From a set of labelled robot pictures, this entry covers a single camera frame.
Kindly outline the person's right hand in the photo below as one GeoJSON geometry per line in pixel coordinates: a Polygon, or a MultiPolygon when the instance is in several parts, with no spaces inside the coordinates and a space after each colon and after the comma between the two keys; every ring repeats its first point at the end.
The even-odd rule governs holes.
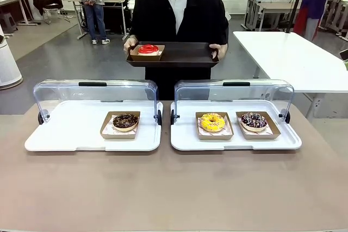
{"type": "Polygon", "coordinates": [[[123,51],[125,55],[127,56],[129,54],[129,51],[131,49],[134,49],[137,44],[138,44],[138,39],[136,38],[136,36],[131,35],[123,45],[123,51]]]}

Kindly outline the person's left hand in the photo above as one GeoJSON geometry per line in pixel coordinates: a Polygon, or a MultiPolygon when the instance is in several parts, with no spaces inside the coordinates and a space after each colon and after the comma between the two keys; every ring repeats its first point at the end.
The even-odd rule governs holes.
{"type": "Polygon", "coordinates": [[[225,45],[210,44],[209,48],[212,49],[212,59],[221,61],[226,56],[226,53],[228,50],[228,44],[225,44],[225,45]]]}

